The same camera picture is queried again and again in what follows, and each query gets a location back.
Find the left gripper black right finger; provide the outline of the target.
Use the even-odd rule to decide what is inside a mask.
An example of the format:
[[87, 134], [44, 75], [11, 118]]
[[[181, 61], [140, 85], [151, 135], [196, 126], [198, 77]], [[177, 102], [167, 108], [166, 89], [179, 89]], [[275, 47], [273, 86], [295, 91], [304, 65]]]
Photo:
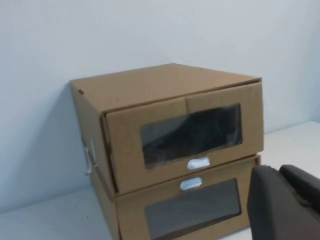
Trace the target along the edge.
[[320, 207], [319, 178], [293, 165], [283, 165], [279, 171], [296, 192], [308, 201], [313, 208]]

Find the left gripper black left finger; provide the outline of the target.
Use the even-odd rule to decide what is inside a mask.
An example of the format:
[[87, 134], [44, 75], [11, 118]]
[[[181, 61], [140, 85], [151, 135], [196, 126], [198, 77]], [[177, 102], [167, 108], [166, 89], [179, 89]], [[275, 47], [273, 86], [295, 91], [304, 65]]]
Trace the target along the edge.
[[270, 166], [254, 167], [247, 212], [254, 240], [318, 240], [320, 208], [302, 198]]

